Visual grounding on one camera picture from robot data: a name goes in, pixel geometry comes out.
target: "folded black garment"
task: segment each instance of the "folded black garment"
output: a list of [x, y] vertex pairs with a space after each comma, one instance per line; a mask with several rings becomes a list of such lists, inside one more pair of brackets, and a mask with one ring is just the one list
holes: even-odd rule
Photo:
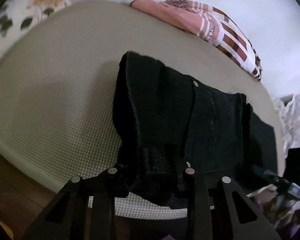
[[[122, 139], [116, 165], [126, 171], [130, 191], [158, 205], [184, 208], [174, 194], [186, 162], [206, 174], [208, 187], [223, 176], [242, 175], [242, 165], [251, 165], [245, 157], [251, 136], [258, 141], [250, 132], [255, 118], [270, 129], [267, 140], [276, 163], [273, 129], [246, 101], [244, 94], [223, 93], [151, 57], [123, 55], [113, 123]], [[262, 150], [257, 155], [263, 165]]]

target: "brown floor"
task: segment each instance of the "brown floor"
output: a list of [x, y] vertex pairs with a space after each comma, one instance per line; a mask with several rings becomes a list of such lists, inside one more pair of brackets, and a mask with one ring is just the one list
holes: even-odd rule
[[54, 196], [0, 155], [0, 220], [11, 228], [15, 240]]

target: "beige mattress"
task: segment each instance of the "beige mattress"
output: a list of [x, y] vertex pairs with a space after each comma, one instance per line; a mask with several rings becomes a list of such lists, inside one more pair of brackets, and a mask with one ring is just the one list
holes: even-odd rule
[[[84, 1], [32, 29], [0, 62], [0, 153], [57, 192], [74, 175], [111, 167], [120, 138], [112, 100], [121, 56], [132, 50], [161, 60], [227, 93], [244, 93], [275, 130], [284, 168], [279, 118], [262, 84], [219, 50], [125, 5]], [[116, 214], [171, 219], [186, 210], [159, 207], [130, 194]]]

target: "crumpled white fabric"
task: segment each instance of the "crumpled white fabric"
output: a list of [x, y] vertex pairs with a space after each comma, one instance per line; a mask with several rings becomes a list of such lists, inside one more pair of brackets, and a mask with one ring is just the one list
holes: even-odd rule
[[293, 95], [286, 106], [280, 98], [275, 99], [274, 109], [282, 123], [283, 150], [286, 158], [290, 148], [300, 148], [300, 95]]

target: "textured mattress surface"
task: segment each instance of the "textured mattress surface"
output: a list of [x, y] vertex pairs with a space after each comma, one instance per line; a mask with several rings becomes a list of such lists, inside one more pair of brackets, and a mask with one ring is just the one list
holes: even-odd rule
[[[0, 153], [57, 192], [74, 175], [111, 167], [120, 138], [112, 100], [122, 55], [132, 50], [227, 93], [244, 93], [275, 130], [284, 169], [280, 123], [268, 93], [227, 56], [200, 38], [125, 5], [84, 1], [49, 17], [0, 62]], [[156, 206], [130, 194], [116, 214], [171, 219], [186, 210]]]

